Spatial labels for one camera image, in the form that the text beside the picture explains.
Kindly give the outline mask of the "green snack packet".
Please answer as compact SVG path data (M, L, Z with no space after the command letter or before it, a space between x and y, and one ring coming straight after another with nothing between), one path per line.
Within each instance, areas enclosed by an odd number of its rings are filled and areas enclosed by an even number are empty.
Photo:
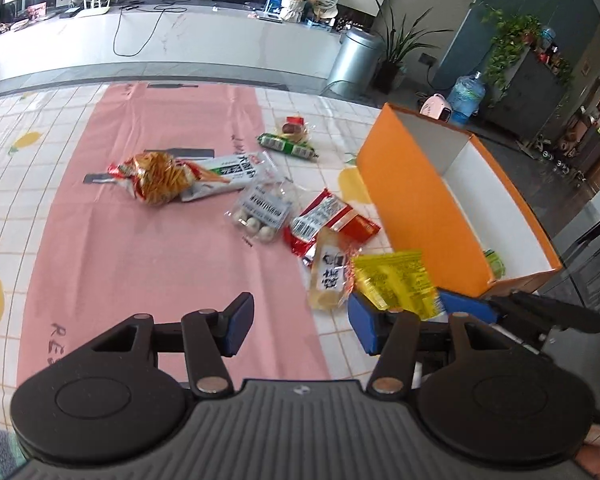
M506 275L506 265L498 253L493 249L487 249L483 252L486 262L490 266L491 272L496 280L504 278Z

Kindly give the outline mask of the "clear bag white balls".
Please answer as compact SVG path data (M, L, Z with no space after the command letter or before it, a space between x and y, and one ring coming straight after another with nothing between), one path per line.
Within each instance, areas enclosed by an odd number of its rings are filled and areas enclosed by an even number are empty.
M276 174L248 183L225 215L246 240L271 244L283 234L296 209L294 184L283 174Z

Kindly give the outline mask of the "clear pastry red label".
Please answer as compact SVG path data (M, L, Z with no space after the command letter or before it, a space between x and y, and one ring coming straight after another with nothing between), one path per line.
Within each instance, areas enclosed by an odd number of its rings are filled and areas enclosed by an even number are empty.
M303 143L309 139L309 129L302 116L287 116L275 129L278 136L292 143Z

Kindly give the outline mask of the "yellow snack packet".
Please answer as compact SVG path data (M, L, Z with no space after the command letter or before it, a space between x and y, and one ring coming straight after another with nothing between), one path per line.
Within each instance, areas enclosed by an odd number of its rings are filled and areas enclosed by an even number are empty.
M423 321L443 311L418 250L359 255L352 260L355 288L379 311L415 313Z

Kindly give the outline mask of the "red white snack packet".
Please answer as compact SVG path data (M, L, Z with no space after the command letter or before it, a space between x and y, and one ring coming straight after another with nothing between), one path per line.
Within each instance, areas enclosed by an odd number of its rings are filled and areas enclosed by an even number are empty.
M306 266L312 266L318 233L324 228L349 237L360 245L368 243L381 230L376 222L324 188L284 227L283 239L295 256Z

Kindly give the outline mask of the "green sausage stick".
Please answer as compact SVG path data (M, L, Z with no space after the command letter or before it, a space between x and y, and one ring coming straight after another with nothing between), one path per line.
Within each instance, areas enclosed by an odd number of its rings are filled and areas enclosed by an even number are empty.
M317 152L309 144L292 142L282 136L276 136L271 133L260 134L258 136L258 143L262 148L303 160L312 160L318 157Z

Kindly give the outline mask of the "white router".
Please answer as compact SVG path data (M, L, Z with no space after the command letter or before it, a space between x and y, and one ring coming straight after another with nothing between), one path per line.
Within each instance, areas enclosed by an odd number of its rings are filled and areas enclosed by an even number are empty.
M76 14L78 18L104 15L111 8L111 0L83 0L82 10Z

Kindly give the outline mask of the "orange cardboard box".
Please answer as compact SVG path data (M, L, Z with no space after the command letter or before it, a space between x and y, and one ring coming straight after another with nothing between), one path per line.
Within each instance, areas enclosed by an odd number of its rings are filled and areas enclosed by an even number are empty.
M535 292L562 270L538 218L474 134L387 103L356 166L391 248L421 252L436 286L475 298ZM504 278L494 278L487 249L504 261Z

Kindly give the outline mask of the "white tv cabinet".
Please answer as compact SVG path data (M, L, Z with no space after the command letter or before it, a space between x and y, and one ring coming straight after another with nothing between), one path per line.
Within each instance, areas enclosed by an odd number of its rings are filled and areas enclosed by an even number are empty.
M114 8L90 18L50 18L0 35L0 81L114 63L202 63L329 75L339 36L208 6L167 11Z

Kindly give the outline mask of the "red Mimi stick snack bag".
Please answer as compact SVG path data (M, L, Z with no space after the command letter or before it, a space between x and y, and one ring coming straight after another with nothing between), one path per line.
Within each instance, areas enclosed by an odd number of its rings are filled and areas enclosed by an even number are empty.
M145 152L111 165L109 177L124 183L134 198L149 205L164 205L180 197L196 183L229 184L230 180L196 162L166 152Z

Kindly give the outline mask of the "beige clear snack packet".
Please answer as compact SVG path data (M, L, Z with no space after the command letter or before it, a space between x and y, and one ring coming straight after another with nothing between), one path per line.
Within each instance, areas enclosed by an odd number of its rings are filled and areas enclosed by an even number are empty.
M344 305L354 285L352 260L360 248L347 235L321 229L315 243L308 292L313 310L330 311Z

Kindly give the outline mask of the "white spicy strip packet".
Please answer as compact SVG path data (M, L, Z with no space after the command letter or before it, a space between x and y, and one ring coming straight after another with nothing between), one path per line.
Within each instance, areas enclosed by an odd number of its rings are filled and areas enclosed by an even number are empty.
M283 180L271 157L265 152L193 159L180 157L194 174L192 185L181 192L184 203L202 198L241 191L255 183L276 183Z

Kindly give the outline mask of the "dark drawer cabinet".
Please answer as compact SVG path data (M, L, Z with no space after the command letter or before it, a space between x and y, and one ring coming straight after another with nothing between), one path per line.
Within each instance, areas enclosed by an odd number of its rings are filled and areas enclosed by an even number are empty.
M518 140L532 141L552 117L565 92L552 70L528 50L506 72L505 89L489 91L480 107L481 118Z

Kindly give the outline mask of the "hanging ivy plant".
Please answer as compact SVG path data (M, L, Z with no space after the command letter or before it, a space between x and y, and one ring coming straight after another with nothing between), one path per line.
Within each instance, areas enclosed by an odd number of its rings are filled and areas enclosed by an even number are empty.
M494 26L494 36L486 61L486 81L503 91L506 72L524 55L524 51L538 42L542 24L534 14L507 14L504 10L486 5L483 23Z

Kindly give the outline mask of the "pink small heater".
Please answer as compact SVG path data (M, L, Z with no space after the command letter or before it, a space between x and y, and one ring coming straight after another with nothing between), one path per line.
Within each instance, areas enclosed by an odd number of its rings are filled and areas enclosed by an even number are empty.
M448 122L452 115L452 107L442 94L435 93L425 100L419 114L439 122Z

